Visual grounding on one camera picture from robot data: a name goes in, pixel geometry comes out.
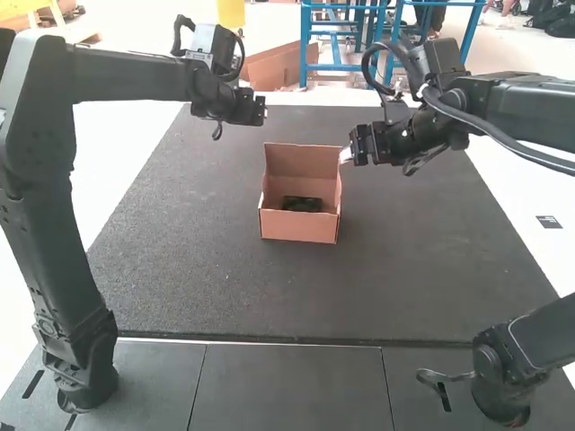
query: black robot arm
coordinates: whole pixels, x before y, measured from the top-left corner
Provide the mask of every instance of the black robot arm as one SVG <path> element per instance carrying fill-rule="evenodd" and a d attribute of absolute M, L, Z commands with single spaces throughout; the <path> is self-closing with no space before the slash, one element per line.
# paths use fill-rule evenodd
<path fill-rule="evenodd" d="M 413 98 L 422 104 L 405 108 L 403 119 L 356 126 L 341 152 L 343 163 L 365 165 L 371 159 L 402 165 L 403 173 L 412 175 L 448 148 L 465 149 L 472 133 L 491 136 L 529 161 L 575 175 L 575 163 L 517 141 L 575 154 L 575 82 L 517 72 L 470 75 L 459 61 L 456 42 L 449 39 L 409 49 L 375 44 L 364 56 L 364 75 L 380 93 L 384 108 L 403 101 L 400 92 L 368 74 L 369 58 L 379 49 L 400 58 Z M 573 328 L 575 294 L 479 333 L 473 340 L 471 373 L 449 376 L 422 369 L 417 378 L 434 389 L 438 383 L 472 379 L 473 398 L 485 416 L 520 427 L 529 419 L 535 388 L 552 370 L 575 361 Z"/>
<path fill-rule="evenodd" d="M 220 53 L 217 70 L 226 70 L 233 55 L 235 38 L 227 32 L 212 31 L 219 40 L 211 43 Z M 202 54 L 120 53 L 36 31 L 0 30 L 0 225 L 34 302 L 34 333 L 65 411 L 94 409 L 118 385 L 116 322 L 94 283 L 71 199 L 73 105 L 191 101 L 191 114 L 217 120 L 220 132 L 222 122 L 261 126 L 264 98 L 225 83 L 204 61 L 213 56 Z"/>

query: black cable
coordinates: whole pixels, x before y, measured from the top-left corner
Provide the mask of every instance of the black cable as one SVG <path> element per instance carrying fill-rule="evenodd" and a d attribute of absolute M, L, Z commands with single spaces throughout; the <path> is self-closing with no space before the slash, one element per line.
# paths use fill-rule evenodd
<path fill-rule="evenodd" d="M 242 53 L 242 57 L 240 59 L 240 64 L 238 65 L 238 67 L 230 72 L 229 74 L 224 74 L 224 75 L 220 75 L 220 79 L 222 81 L 224 81 L 225 83 L 229 83 L 231 81 L 233 81 L 234 79 L 236 79 L 240 73 L 242 72 L 242 67 L 243 67 L 243 62 L 245 61 L 245 46 L 243 45 L 243 40 L 242 38 L 240 38 L 237 34 L 234 34 L 234 38 L 235 41 L 237 42 L 237 44 L 240 46 L 240 51 Z"/>
<path fill-rule="evenodd" d="M 385 46 L 380 42 L 376 42 L 363 53 L 363 56 L 361 57 L 361 73 L 363 74 L 366 83 L 375 88 L 378 93 L 386 96 L 395 96 L 395 90 L 393 88 L 380 84 L 369 72 L 371 56 L 373 56 L 377 51 L 382 51 L 384 49 L 386 49 Z"/>
<path fill-rule="evenodd" d="M 383 93 L 388 96 L 395 96 L 396 91 L 386 85 L 378 83 L 369 72 L 369 63 L 371 57 L 377 51 L 388 50 L 394 54 L 402 63 L 403 68 L 407 73 L 408 82 L 410 84 L 411 92 L 415 88 L 419 88 L 423 83 L 423 76 L 417 70 L 415 65 L 410 61 L 407 52 L 405 52 L 399 45 L 392 42 L 376 42 L 371 47 L 369 47 L 361 58 L 361 72 L 366 80 L 366 82 L 374 87 L 377 92 Z"/>
<path fill-rule="evenodd" d="M 439 95 L 441 94 L 438 89 L 430 87 L 424 84 L 421 88 L 420 93 L 423 100 L 437 112 L 447 115 L 452 119 L 456 119 L 465 123 L 473 128 L 481 130 L 484 134 L 490 136 L 495 141 L 497 141 L 501 146 L 508 149 L 510 152 L 527 159 L 530 162 L 540 164 L 546 168 L 553 171 L 566 173 L 571 176 L 575 176 L 575 163 L 569 160 L 564 160 L 553 155 L 542 153 L 540 151 L 529 148 L 525 145 L 521 145 L 518 141 L 513 139 L 511 136 L 504 133 L 499 128 L 496 128 L 491 123 L 480 119 L 472 114 L 463 112 L 456 108 L 452 108 L 439 100 Z"/>

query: blue metal shelf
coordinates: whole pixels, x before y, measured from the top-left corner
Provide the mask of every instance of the blue metal shelf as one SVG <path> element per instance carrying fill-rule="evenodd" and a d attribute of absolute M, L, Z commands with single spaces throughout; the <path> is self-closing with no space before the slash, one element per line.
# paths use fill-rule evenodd
<path fill-rule="evenodd" d="M 391 33 L 391 40 L 397 41 L 400 35 L 405 33 L 415 33 L 421 35 L 421 39 L 425 40 L 427 37 L 429 25 L 431 22 L 431 11 L 435 6 L 455 6 L 455 7 L 472 7 L 471 17 L 465 30 L 463 42 L 461 44 L 461 60 L 462 63 L 467 59 L 469 48 L 475 34 L 475 28 L 479 21 L 481 9 L 485 5 L 485 0 L 474 0 L 474 2 L 462 1 L 438 1 L 438 0 L 422 0 L 416 2 L 413 0 L 395 0 L 395 5 L 387 5 L 386 0 L 346 0 L 346 4 L 322 4 L 312 3 L 313 0 L 301 0 L 301 46 L 300 46 L 300 73 L 299 85 L 300 87 L 307 86 L 307 72 L 308 71 L 343 71 L 343 72 L 360 72 L 359 65 L 344 65 L 341 61 L 340 41 L 339 36 L 345 36 L 346 39 L 355 39 L 356 52 L 362 51 L 364 47 L 369 46 L 374 40 L 381 40 L 384 31 Z M 406 5 L 413 6 L 426 6 L 423 14 L 422 26 L 419 28 L 416 25 L 402 25 L 403 7 Z M 394 10 L 392 17 L 388 11 Z M 326 12 L 329 20 L 315 21 L 313 11 Z M 367 17 L 367 31 L 366 40 L 363 40 L 364 24 Z M 340 20 L 340 13 L 344 14 L 344 19 Z M 349 30 L 327 30 L 325 26 L 333 27 L 349 27 Z M 308 65 L 306 62 L 306 47 L 312 35 L 316 36 L 330 36 L 332 44 L 333 63 L 332 64 L 318 64 Z M 376 60 L 378 60 L 378 53 L 375 53 Z M 394 59 L 391 53 L 387 54 L 387 61 L 385 64 L 384 83 L 389 85 L 394 68 L 401 66 L 399 62 Z M 376 74 L 376 67 L 371 66 L 370 71 L 372 75 Z"/>
<path fill-rule="evenodd" d="M 421 2 L 415 2 L 412 0 L 396 0 L 396 2 L 397 3 L 395 6 L 395 17 L 393 19 L 394 22 L 392 29 L 393 42 L 397 41 L 400 38 L 402 13 L 403 13 L 403 7 L 405 5 L 427 6 L 425 8 L 425 12 L 423 14 L 422 19 L 423 24 L 421 28 L 421 36 L 423 40 L 427 38 L 429 25 L 431 23 L 431 13 L 433 7 L 435 6 L 472 7 L 473 10 L 469 18 L 469 22 L 467 23 L 464 39 L 460 47 L 461 62 L 465 64 L 465 60 L 467 59 L 467 55 L 469 54 L 469 48 L 471 47 L 471 43 L 473 41 L 473 35 L 475 34 L 475 28 L 477 27 L 477 22 L 479 21 L 479 16 L 481 15 L 482 8 L 486 3 L 484 0 L 475 0 L 474 2 L 447 2 L 447 1 L 441 2 L 436 0 L 422 0 Z M 389 85 L 391 83 L 395 67 L 401 67 L 401 63 L 396 61 L 392 53 L 389 52 L 387 53 L 387 60 L 385 63 L 384 84 Z"/>
<path fill-rule="evenodd" d="M 384 11 L 387 4 L 386 0 L 346 0 L 346 4 L 322 4 L 312 3 L 312 0 L 302 0 L 301 2 L 301 47 L 300 47 L 300 70 L 299 70 L 299 86 L 307 86 L 307 72 L 311 70 L 326 70 L 326 71 L 342 71 L 342 72 L 359 72 L 361 67 L 358 65 L 344 65 L 341 61 L 340 41 L 339 36 L 346 36 L 356 41 L 356 52 L 360 52 L 364 32 L 364 22 L 366 18 L 366 11 L 369 13 L 367 40 L 373 37 L 374 19 L 379 15 L 380 11 Z M 325 11 L 329 20 L 315 21 L 313 11 Z M 339 14 L 336 12 L 344 13 L 344 19 L 339 19 Z M 349 27 L 350 30 L 320 30 L 315 29 L 315 26 L 333 27 Z M 306 61 L 306 48 L 312 35 L 316 36 L 330 36 L 332 44 L 333 63 L 332 64 L 318 64 L 308 65 Z"/>

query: object inside box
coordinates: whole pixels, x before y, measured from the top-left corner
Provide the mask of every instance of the object inside box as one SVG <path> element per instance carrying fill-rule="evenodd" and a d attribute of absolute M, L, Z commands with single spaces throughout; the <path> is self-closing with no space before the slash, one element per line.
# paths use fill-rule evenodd
<path fill-rule="evenodd" d="M 265 155 L 262 208 L 283 209 L 285 197 L 302 197 L 321 201 L 322 213 L 337 214 L 339 148 L 266 143 Z"/>
<path fill-rule="evenodd" d="M 281 202 L 284 211 L 297 211 L 298 213 L 321 213 L 323 202 L 320 198 L 304 196 L 284 196 Z"/>

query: black rubber mat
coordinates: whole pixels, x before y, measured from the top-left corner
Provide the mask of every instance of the black rubber mat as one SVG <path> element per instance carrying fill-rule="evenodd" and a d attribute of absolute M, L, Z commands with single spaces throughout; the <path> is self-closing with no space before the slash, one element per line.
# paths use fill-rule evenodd
<path fill-rule="evenodd" d="M 184 431 L 206 346 L 121 340 L 114 353 L 119 388 L 98 409 L 70 415 L 58 406 L 54 374 L 40 346 L 0 400 L 0 421 L 14 431 Z"/>
<path fill-rule="evenodd" d="M 415 379 L 418 368 L 445 374 L 473 370 L 471 350 L 385 347 L 385 375 L 395 431 L 503 431 L 476 407 L 470 382 L 445 385 L 443 400 Z M 575 392 L 562 370 L 535 390 L 524 431 L 575 429 Z"/>
<path fill-rule="evenodd" d="M 189 431 L 393 431 L 377 347 L 208 346 Z"/>
<path fill-rule="evenodd" d="M 377 108 L 270 107 L 263 128 L 184 107 L 89 250 L 124 333 L 471 339 L 556 297 L 463 152 L 418 174 L 344 166 L 337 245 L 262 241 L 262 143 L 345 145 Z"/>

